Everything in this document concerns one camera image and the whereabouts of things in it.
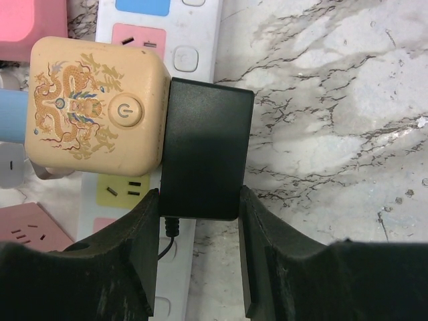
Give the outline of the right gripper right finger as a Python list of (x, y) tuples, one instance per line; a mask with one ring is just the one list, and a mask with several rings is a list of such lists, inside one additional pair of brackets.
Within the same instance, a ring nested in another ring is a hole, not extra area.
[(239, 249), (250, 320), (426, 320), (427, 244), (321, 244), (240, 192)]

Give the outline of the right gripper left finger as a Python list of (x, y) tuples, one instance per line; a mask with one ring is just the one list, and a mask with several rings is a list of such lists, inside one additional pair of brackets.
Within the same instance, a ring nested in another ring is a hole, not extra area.
[(148, 320), (154, 314), (159, 192), (63, 251), (1, 244), (2, 320)]

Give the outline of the pink cube socket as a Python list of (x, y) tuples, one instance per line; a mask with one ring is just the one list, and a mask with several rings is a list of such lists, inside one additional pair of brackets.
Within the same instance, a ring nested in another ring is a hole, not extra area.
[(1, 241), (20, 243), (38, 251), (63, 251), (74, 243), (38, 203), (1, 208)]

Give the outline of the white plug adapter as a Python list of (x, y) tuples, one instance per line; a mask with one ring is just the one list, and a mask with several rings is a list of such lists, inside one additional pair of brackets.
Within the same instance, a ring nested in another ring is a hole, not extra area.
[(1, 142), (0, 184), (2, 189), (12, 189), (24, 182), (25, 151), (22, 144)]

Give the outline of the large black adapter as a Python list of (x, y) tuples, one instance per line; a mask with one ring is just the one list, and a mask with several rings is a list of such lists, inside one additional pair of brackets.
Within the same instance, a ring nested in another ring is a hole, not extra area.
[(163, 217), (233, 221), (239, 213), (255, 94), (173, 78), (163, 147)]

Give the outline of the white power strip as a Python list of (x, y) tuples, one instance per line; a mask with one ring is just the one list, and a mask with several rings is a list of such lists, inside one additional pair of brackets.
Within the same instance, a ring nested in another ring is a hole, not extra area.
[[(222, 1), (99, 1), (98, 42), (154, 50), (172, 77), (212, 82)], [(101, 230), (129, 212), (161, 182), (157, 169), (135, 181), (84, 173), (77, 239)], [(153, 320), (184, 320), (187, 309), (195, 221), (180, 220), (174, 241), (160, 224), (160, 249)]]

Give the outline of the pink triangular power strip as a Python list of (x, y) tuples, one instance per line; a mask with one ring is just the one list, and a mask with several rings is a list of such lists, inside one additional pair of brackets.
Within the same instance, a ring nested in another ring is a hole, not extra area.
[(28, 62), (46, 36), (68, 36), (66, 0), (1, 0), (2, 61)]

